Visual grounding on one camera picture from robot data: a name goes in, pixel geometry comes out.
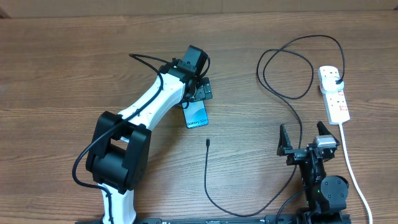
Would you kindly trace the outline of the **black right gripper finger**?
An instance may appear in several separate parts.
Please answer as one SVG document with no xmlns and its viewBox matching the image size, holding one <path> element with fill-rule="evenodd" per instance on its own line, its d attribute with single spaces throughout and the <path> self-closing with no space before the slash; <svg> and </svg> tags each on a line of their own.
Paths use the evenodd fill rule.
<svg viewBox="0 0 398 224">
<path fill-rule="evenodd" d="M 326 128 L 322 121 L 317 123 L 317 129 L 320 136 L 331 135 L 331 132 Z"/>
<path fill-rule="evenodd" d="M 279 144 L 277 147 L 277 155 L 286 156 L 288 153 L 291 153 L 293 147 L 290 143 L 284 124 L 280 125 L 279 131 L 280 133 L 279 133 Z"/>
</svg>

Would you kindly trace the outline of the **Samsung Galaxy smartphone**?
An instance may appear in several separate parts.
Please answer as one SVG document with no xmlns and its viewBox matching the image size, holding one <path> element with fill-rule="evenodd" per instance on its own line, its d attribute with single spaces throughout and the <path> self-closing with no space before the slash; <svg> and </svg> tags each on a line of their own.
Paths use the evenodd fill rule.
<svg viewBox="0 0 398 224">
<path fill-rule="evenodd" d="M 182 103 L 182 108 L 188 129 L 206 126 L 209 123 L 204 101 Z"/>
</svg>

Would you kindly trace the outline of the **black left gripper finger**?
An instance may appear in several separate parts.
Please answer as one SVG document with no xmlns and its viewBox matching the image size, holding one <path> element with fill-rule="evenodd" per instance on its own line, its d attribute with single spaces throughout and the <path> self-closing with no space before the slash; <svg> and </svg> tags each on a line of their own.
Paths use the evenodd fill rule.
<svg viewBox="0 0 398 224">
<path fill-rule="evenodd" d="M 205 99 L 205 91 L 203 85 L 194 87 L 193 85 L 186 84 L 182 99 L 178 103 L 179 108 L 188 108 L 190 103 L 194 103 Z"/>
<path fill-rule="evenodd" d="M 213 98 L 213 92 L 211 90 L 210 80 L 208 77 L 201 80 L 201 85 L 198 89 L 198 98 L 200 100 L 210 100 Z"/>
</svg>

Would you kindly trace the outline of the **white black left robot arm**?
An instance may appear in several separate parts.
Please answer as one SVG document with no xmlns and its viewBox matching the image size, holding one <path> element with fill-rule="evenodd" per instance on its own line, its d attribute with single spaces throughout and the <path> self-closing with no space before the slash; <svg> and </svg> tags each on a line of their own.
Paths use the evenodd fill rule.
<svg viewBox="0 0 398 224">
<path fill-rule="evenodd" d="M 131 106 L 117 114 L 105 111 L 97 120 L 92 142 L 83 151 L 85 168 L 103 194 L 100 223 L 134 223 L 134 190 L 147 167 L 152 131 L 177 104 L 185 110 L 212 97 L 207 56 L 165 62 L 155 82 Z"/>
</svg>

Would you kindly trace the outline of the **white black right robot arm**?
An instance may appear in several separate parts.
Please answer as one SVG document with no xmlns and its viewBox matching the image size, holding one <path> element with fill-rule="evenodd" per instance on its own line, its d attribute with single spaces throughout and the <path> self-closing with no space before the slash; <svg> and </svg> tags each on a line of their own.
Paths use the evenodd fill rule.
<svg viewBox="0 0 398 224">
<path fill-rule="evenodd" d="M 346 209 L 349 183 L 339 175 L 327 175 L 324 163 L 335 157 L 340 142 L 317 123 L 318 135 L 305 148 L 294 149 L 290 143 L 285 126 L 280 125 L 278 156 L 287 158 L 288 166 L 299 166 L 303 190 L 291 196 L 275 216 L 275 222 L 286 223 L 350 223 L 349 215 L 342 214 Z M 299 208 L 295 215 L 280 217 L 281 211 L 300 194 L 305 194 L 307 207 Z"/>
</svg>

